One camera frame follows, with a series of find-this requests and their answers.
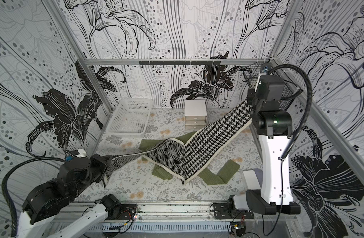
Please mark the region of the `black white patterned knit scarf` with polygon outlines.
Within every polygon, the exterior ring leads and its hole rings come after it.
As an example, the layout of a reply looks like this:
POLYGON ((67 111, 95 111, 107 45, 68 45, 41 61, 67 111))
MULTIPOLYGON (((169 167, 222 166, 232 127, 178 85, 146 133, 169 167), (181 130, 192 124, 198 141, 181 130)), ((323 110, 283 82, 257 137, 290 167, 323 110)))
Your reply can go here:
POLYGON ((107 185, 112 174, 124 165, 147 159, 186 184, 198 176, 217 154, 251 124, 251 106, 243 101, 219 120, 195 132, 187 142, 168 138, 139 153, 114 155, 103 178, 107 185))

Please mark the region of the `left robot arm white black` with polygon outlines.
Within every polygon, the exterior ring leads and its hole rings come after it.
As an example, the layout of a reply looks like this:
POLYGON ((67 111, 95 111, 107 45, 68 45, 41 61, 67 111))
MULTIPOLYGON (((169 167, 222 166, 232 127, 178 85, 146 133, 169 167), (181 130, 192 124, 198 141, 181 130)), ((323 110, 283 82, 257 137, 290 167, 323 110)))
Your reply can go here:
MULTIPOLYGON (((17 238, 43 238, 44 233, 59 214, 92 183, 103 180, 112 156, 76 157, 60 166, 56 178, 35 187, 24 202, 17 238)), ((104 196, 85 215, 52 235, 53 238, 78 238, 92 226, 107 218, 117 218, 120 202, 112 194, 104 196)))

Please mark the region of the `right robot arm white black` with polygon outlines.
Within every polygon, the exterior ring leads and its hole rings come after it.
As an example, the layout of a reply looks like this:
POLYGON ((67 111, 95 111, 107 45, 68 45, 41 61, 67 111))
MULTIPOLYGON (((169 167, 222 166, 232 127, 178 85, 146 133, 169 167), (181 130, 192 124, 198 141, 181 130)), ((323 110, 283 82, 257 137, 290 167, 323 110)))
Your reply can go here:
POLYGON ((244 171, 246 193, 228 199, 228 207, 233 211, 261 215, 301 213, 290 188, 288 158, 283 157, 293 137, 292 118, 279 108, 284 87, 281 77, 260 74, 255 88, 248 91, 252 125, 261 148, 262 174, 244 171))

